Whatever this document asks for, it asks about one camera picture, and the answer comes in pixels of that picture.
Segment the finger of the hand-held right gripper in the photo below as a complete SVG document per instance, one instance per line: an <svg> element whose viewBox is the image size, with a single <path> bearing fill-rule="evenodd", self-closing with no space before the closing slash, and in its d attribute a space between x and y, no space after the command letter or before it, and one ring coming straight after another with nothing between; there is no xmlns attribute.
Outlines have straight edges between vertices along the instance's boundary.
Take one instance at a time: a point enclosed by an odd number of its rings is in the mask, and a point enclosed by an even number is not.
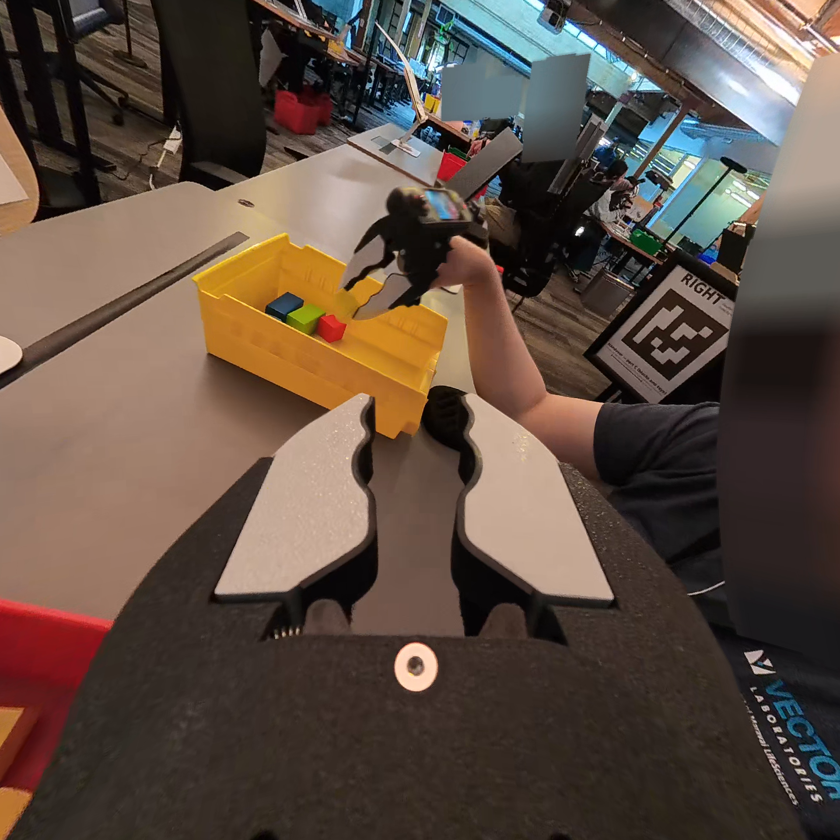
<svg viewBox="0 0 840 840"><path fill-rule="evenodd" d="M354 321L375 319L395 308L412 305L415 301L415 286L404 274L391 273L382 288L353 315Z"/></svg>
<svg viewBox="0 0 840 840"><path fill-rule="evenodd" d="M338 290L350 290L373 270L385 268L394 260L394 247L391 240L382 234L363 237L350 261L346 264L339 280Z"/></svg>

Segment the black laptop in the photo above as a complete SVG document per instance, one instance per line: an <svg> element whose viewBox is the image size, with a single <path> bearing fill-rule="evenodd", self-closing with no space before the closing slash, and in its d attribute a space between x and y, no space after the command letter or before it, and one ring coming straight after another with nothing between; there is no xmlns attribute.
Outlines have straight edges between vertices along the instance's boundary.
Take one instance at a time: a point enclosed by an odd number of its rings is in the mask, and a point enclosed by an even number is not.
<svg viewBox="0 0 840 840"><path fill-rule="evenodd" d="M512 128L505 128L447 181L447 189L467 202L482 193L521 152L520 139Z"/></svg>

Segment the person in dark shirt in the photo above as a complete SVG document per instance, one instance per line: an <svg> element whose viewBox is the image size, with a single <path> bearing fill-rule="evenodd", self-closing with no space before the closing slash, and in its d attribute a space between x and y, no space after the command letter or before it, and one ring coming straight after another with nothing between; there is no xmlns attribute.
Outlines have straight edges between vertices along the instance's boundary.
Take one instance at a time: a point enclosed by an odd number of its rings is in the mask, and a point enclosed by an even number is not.
<svg viewBox="0 0 840 840"><path fill-rule="evenodd" d="M614 508L670 566L706 618L752 731L808 838L839 838L838 670L734 631L722 566L718 411L605 404L594 431Z"/></svg>

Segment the red plastic bin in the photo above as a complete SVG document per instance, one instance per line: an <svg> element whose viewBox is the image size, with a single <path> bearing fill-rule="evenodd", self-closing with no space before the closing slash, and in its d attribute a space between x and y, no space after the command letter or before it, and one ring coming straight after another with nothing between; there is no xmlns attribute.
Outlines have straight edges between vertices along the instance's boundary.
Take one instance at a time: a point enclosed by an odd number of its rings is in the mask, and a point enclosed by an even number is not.
<svg viewBox="0 0 840 840"><path fill-rule="evenodd" d="M31 791L33 798L111 627L106 619L1 601L1 707L38 709L35 727L1 788Z"/></svg>

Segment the framed instruction board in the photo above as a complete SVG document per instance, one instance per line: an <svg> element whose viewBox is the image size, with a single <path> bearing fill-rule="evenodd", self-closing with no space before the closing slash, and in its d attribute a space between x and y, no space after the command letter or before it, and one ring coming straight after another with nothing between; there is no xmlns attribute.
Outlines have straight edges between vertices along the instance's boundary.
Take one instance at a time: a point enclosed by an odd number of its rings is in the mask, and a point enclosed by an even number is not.
<svg viewBox="0 0 840 840"><path fill-rule="evenodd" d="M34 166L5 111L1 110L1 235L35 220L39 184Z"/></svg>

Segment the framed black white sign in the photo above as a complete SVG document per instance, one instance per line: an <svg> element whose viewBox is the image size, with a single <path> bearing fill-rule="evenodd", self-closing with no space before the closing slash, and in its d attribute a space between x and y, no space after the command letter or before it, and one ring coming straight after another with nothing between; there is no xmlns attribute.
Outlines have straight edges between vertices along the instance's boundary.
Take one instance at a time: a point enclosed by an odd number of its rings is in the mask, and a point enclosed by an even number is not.
<svg viewBox="0 0 840 840"><path fill-rule="evenodd" d="M610 385L603 399L719 403L738 284L677 250L584 352Z"/></svg>

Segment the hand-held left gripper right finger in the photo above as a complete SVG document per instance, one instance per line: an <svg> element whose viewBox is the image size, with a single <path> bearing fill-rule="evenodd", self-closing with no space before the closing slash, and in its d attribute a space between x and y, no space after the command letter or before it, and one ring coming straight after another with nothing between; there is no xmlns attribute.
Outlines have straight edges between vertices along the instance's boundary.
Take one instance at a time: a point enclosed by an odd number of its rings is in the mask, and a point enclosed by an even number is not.
<svg viewBox="0 0 840 840"><path fill-rule="evenodd" d="M614 607L616 598L560 462L475 394L460 397L451 574L460 600L489 613L512 603L539 625L548 607Z"/></svg>

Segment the grey waste bin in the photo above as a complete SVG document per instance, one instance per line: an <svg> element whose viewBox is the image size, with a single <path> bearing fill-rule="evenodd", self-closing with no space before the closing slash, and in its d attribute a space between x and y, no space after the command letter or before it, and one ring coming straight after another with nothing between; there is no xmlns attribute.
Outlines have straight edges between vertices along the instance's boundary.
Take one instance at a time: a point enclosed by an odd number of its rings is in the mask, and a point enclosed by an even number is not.
<svg viewBox="0 0 840 840"><path fill-rule="evenodd" d="M600 268L581 292L581 304L594 315L610 320L629 298L636 288L613 274L609 269Z"/></svg>

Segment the yellow plastic bin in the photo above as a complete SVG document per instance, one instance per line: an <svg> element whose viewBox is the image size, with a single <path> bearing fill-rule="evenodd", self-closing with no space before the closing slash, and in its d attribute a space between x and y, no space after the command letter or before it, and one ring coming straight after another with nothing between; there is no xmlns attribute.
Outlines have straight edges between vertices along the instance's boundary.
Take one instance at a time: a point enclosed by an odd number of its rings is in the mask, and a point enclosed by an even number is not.
<svg viewBox="0 0 840 840"><path fill-rule="evenodd" d="M332 314L344 268L282 234L199 272L206 350L327 409L360 393L373 396L379 434L415 435L444 347L445 315L424 305L398 308L348 321L341 341L327 343L265 313L288 291ZM381 288L366 277L351 292L362 304Z"/></svg>

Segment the black metal leg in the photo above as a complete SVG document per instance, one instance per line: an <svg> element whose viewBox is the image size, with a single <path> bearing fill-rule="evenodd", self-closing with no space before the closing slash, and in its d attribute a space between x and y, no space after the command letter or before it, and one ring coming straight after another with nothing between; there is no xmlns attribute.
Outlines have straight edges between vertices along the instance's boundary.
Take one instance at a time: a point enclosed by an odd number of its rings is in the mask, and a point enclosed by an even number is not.
<svg viewBox="0 0 840 840"><path fill-rule="evenodd" d="M82 100L75 45L101 22L101 10L97 1L58 1L54 16L57 50L66 90L75 155L79 163L78 181L88 206L99 205L101 195Z"/></svg>

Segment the red storage crate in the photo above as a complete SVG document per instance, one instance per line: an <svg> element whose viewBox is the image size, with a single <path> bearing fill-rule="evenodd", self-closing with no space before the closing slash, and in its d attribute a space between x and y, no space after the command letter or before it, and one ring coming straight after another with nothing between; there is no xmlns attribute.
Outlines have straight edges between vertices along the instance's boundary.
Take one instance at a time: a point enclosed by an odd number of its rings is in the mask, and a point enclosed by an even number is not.
<svg viewBox="0 0 840 840"><path fill-rule="evenodd" d="M300 93L277 90L274 120L284 129L298 135L313 135L319 127L329 125L333 102L326 91L304 87Z"/></svg>

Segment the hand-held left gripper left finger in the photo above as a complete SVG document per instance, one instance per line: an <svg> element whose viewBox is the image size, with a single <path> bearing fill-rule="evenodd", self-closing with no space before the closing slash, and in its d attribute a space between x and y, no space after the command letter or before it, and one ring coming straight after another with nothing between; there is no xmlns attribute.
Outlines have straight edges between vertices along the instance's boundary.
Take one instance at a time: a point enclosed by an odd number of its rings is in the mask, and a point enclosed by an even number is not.
<svg viewBox="0 0 840 840"><path fill-rule="evenodd" d="M215 585L217 602L279 604L282 632L300 632L320 600L352 617L378 571L374 437L375 399L358 394L276 451Z"/></svg>

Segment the person's right hand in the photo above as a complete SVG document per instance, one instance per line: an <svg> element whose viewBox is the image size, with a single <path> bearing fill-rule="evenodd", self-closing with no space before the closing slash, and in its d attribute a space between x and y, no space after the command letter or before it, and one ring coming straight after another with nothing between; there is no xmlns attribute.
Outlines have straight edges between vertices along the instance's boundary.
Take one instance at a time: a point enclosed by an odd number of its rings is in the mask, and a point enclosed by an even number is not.
<svg viewBox="0 0 840 840"><path fill-rule="evenodd" d="M432 288L486 289L499 286L500 275L490 254L462 236L454 236L438 266Z"/></svg>

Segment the black floor lamp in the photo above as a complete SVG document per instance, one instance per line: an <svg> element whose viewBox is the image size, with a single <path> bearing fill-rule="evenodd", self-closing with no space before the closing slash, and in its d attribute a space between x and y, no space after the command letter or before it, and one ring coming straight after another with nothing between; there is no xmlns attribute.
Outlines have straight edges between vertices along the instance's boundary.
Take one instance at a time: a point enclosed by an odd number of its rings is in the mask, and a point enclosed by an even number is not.
<svg viewBox="0 0 840 840"><path fill-rule="evenodd" d="M694 206L688 211L688 213L677 223L671 233L664 239L662 249L667 249L670 241L677 235L678 231L684 227L684 225L697 213L697 210L703 205L703 203L713 194L719 185L726 179L726 177L731 172L736 172L739 175L745 175L748 171L747 167L743 164L739 163L738 161L733 160L730 157L722 156L720 158L721 165L725 166L725 169L722 173L719 174L714 183L712 183L705 193L700 197L699 200L696 201Z"/></svg>

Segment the black office chair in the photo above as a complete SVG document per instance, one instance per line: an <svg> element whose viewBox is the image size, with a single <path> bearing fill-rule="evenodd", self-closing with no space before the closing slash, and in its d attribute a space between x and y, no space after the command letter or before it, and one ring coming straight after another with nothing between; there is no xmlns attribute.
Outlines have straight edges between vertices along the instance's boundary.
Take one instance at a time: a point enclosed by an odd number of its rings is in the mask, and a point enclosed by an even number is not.
<svg viewBox="0 0 840 840"><path fill-rule="evenodd" d="M266 115L246 1L153 1L182 133L181 182L219 191L257 176Z"/></svg>

